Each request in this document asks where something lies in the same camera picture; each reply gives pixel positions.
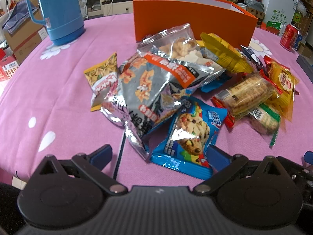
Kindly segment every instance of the blue cookie package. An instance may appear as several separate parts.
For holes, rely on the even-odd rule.
[[[227,109],[190,97],[173,116],[168,137],[153,151],[151,161],[206,180],[213,174],[207,151],[214,145]]]
[[[226,75],[225,73],[223,73],[222,75],[220,75],[217,79],[213,80],[211,83],[204,85],[203,87],[201,87],[201,91],[204,93],[208,93],[213,91],[214,89],[219,88],[220,86],[222,86],[226,81],[230,80],[231,77]]]

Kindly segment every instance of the silver snack bag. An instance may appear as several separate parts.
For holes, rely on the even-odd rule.
[[[124,125],[132,146],[146,160],[151,153],[142,142],[170,118],[188,97],[216,77],[213,67],[135,54],[124,64],[118,81],[104,99],[101,112],[113,123]]]

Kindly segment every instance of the thermos handle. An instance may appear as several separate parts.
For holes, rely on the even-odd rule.
[[[32,19],[32,21],[34,23],[37,23],[37,24],[40,24],[40,25],[46,25],[46,21],[45,20],[38,20],[38,19],[35,19],[34,17],[34,14],[32,13],[32,8],[30,6],[30,0],[26,0],[26,4],[27,4],[27,8],[28,8],[28,11],[29,11],[29,15],[30,15],[30,18]]]

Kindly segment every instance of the ribbed gray surface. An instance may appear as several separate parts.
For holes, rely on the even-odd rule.
[[[18,235],[302,235],[289,226],[273,231],[241,227],[226,219],[209,197],[186,187],[133,187],[107,200],[99,214],[83,225],[63,231],[26,227]]]

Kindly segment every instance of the red soda can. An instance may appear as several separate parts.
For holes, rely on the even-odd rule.
[[[299,34],[299,30],[295,26],[291,24],[287,25],[283,33],[283,36],[281,37],[280,44],[285,49],[291,51],[295,45],[295,41],[298,37],[298,34]]]

